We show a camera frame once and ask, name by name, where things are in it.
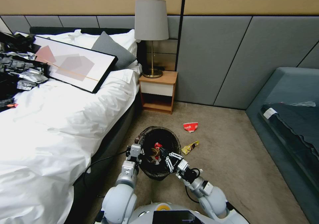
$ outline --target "robot screen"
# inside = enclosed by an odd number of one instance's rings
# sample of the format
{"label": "robot screen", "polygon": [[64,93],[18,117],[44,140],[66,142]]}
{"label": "robot screen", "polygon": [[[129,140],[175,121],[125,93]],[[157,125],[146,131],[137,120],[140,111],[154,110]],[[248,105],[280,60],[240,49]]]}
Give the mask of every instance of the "robot screen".
{"label": "robot screen", "polygon": [[188,210],[154,211],[152,223],[203,224],[203,222]]}

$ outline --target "nightstand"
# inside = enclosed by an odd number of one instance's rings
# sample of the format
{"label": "nightstand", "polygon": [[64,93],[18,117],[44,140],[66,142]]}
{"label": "nightstand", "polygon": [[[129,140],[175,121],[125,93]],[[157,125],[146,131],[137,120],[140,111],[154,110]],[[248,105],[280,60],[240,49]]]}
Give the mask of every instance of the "nightstand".
{"label": "nightstand", "polygon": [[176,80],[176,71],[163,71],[159,78],[141,76],[139,81],[142,108],[172,114]]}

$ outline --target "headboard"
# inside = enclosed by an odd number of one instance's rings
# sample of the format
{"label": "headboard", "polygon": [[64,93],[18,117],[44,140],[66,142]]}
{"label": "headboard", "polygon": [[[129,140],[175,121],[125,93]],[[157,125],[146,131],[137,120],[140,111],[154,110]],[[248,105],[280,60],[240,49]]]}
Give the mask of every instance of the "headboard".
{"label": "headboard", "polygon": [[[81,29],[82,33],[90,35],[100,35],[102,32],[106,32],[108,35],[127,33],[131,29],[126,28],[64,28],[64,27],[30,27],[30,33],[35,35],[58,35],[61,33],[73,32],[76,29]],[[141,41],[137,43],[137,60],[145,67],[146,66],[146,43]]]}

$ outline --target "crumpled red cup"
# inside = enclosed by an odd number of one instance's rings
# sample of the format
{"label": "crumpled red cup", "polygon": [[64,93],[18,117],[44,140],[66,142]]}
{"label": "crumpled red cup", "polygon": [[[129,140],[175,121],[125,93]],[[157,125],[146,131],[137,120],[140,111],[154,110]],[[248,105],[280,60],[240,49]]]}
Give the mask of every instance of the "crumpled red cup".
{"label": "crumpled red cup", "polygon": [[188,131],[189,133],[194,132],[198,128],[198,122],[194,123],[185,123],[184,124],[184,129]]}

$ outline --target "red wrapper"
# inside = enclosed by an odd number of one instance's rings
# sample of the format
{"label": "red wrapper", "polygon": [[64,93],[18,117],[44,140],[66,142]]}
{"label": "red wrapper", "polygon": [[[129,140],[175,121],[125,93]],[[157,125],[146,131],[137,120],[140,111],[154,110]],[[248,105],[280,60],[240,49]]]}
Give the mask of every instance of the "red wrapper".
{"label": "red wrapper", "polygon": [[159,149],[160,147],[163,147],[159,142],[155,143],[154,148]]}
{"label": "red wrapper", "polygon": [[184,124],[184,129],[188,132],[194,132],[195,130],[197,130],[198,128],[198,123],[194,122],[194,123],[185,123]]}

